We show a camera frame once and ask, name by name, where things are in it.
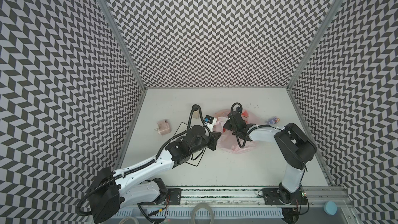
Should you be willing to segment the pink plastic bag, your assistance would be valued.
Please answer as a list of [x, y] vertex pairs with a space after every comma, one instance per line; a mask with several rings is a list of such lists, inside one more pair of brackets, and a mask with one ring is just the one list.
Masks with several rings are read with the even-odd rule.
[[221, 133], [221, 137], [218, 139], [217, 149], [236, 155], [254, 150], [258, 146], [258, 142], [247, 141], [245, 147], [240, 148], [236, 141], [235, 135], [233, 135], [233, 132], [224, 127], [229, 120], [229, 113], [230, 110], [221, 110], [213, 115], [217, 119], [213, 130]]

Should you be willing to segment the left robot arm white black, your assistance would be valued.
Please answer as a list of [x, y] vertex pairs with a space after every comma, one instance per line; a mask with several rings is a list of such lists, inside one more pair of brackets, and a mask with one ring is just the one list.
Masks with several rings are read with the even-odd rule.
[[125, 206], [164, 203], [169, 190], [156, 175], [199, 160], [206, 149], [215, 150], [221, 137], [220, 132], [213, 130], [216, 122], [213, 116], [203, 116], [199, 105], [193, 105], [186, 129], [167, 140], [156, 155], [124, 169], [98, 171], [78, 201], [76, 214], [92, 216], [100, 224]]

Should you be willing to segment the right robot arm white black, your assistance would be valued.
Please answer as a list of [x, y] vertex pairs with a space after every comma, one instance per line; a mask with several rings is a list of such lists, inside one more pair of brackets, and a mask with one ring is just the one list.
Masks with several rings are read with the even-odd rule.
[[224, 128], [232, 131], [240, 149], [252, 141], [277, 144], [287, 163], [284, 178], [275, 192], [278, 201], [283, 205], [299, 202], [305, 197], [302, 179], [308, 171], [307, 164], [317, 152], [317, 146], [295, 123], [288, 123], [282, 129], [268, 123], [258, 125], [245, 121], [242, 113], [242, 105], [234, 103]]

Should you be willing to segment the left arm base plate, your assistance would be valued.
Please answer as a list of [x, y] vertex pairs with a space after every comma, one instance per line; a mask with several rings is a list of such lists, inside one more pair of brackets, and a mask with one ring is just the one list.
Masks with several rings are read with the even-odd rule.
[[168, 188], [166, 191], [160, 190], [160, 195], [154, 200], [155, 205], [180, 205], [182, 189]]

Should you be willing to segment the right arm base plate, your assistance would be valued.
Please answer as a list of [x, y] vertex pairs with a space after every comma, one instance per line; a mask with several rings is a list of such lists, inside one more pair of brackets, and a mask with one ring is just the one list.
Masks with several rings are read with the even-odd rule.
[[306, 205], [308, 199], [306, 194], [299, 188], [294, 193], [279, 188], [263, 188], [260, 190], [260, 197], [264, 199], [266, 205]]

